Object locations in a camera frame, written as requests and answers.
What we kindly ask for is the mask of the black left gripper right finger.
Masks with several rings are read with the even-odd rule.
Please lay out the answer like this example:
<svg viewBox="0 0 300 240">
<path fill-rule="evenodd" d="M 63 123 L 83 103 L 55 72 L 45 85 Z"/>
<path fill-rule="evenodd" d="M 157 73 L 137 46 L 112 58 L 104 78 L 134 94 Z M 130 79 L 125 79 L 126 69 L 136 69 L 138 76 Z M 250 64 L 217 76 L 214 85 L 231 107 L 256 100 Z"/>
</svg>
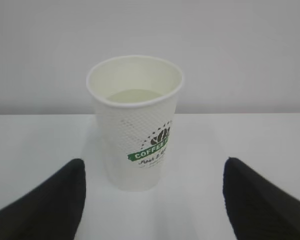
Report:
<svg viewBox="0 0 300 240">
<path fill-rule="evenodd" d="M 222 193 L 238 240 L 300 240 L 300 200 L 238 158 L 224 164 Z"/>
</svg>

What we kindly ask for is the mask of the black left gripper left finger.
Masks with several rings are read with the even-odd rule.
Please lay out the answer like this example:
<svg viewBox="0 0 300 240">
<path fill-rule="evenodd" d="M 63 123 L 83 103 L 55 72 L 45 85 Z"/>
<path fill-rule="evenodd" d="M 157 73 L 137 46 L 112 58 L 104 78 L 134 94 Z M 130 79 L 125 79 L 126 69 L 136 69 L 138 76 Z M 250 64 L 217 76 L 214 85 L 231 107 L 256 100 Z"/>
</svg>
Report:
<svg viewBox="0 0 300 240">
<path fill-rule="evenodd" d="M 73 240 L 86 202 L 86 171 L 72 159 L 0 210 L 0 240 Z"/>
</svg>

